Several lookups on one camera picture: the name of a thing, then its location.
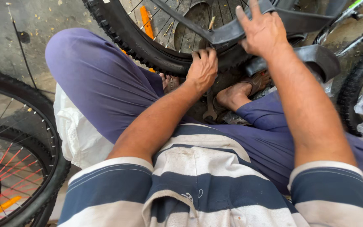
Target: right hand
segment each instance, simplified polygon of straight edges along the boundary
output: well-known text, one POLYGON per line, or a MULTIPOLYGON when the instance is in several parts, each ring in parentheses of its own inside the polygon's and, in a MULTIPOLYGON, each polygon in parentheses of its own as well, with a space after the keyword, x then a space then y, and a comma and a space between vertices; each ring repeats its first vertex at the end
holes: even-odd
POLYGON ((289 47, 286 31, 277 12, 261 14, 257 0, 249 0, 252 20, 246 16, 241 6, 236 7, 236 17, 245 31, 246 38, 239 44, 249 54, 268 59, 281 47, 289 47))
POLYGON ((218 72, 218 58, 216 50, 210 47, 199 50, 199 53, 193 51, 193 63, 184 83, 194 84, 202 95, 214 84, 218 72))

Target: blue pants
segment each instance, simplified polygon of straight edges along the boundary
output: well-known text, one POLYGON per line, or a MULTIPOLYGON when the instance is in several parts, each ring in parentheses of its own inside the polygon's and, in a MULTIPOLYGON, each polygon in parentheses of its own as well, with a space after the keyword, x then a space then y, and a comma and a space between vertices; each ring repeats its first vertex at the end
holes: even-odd
MULTIPOLYGON (((86 29, 66 29, 54 35, 46 48, 46 61, 75 106, 112 143, 140 113, 164 95, 159 75, 138 67, 114 44, 86 29)), ((289 194, 294 143, 278 93, 245 104, 236 113, 254 128, 210 127, 239 142, 260 172, 281 193, 289 194)), ((350 134, 346 136, 363 171, 363 142, 350 134)))

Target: knee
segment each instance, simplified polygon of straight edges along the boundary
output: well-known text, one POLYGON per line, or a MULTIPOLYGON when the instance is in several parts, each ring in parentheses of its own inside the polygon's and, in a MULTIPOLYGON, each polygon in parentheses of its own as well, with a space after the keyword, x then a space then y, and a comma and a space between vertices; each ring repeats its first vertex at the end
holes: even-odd
POLYGON ((45 57, 47 64, 54 59, 62 59, 67 55, 77 54, 76 45, 79 41, 95 36, 84 28, 69 28, 55 34, 46 46, 45 57))

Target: tire valve stem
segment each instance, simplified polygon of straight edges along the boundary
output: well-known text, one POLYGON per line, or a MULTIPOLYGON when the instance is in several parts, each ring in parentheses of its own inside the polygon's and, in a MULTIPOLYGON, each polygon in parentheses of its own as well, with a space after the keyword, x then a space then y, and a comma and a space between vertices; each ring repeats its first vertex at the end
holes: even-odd
POLYGON ((173 22, 169 24, 169 27, 168 27, 168 28, 167 28, 167 30, 164 32, 163 36, 165 36, 165 35, 166 35, 166 33, 169 31, 170 26, 172 26, 172 24, 173 24, 173 22))
POLYGON ((208 30, 212 31, 212 26, 214 25, 215 17, 212 17, 211 23, 209 23, 208 30))

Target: striped shirt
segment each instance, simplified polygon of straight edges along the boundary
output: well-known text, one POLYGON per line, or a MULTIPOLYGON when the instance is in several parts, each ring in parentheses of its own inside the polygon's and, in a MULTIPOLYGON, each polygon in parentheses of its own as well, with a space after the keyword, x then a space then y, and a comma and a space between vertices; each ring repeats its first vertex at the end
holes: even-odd
POLYGON ((74 175, 60 227, 363 226, 363 173, 342 162, 295 168, 292 203, 243 147, 199 124, 179 125, 153 157, 118 157, 74 175))

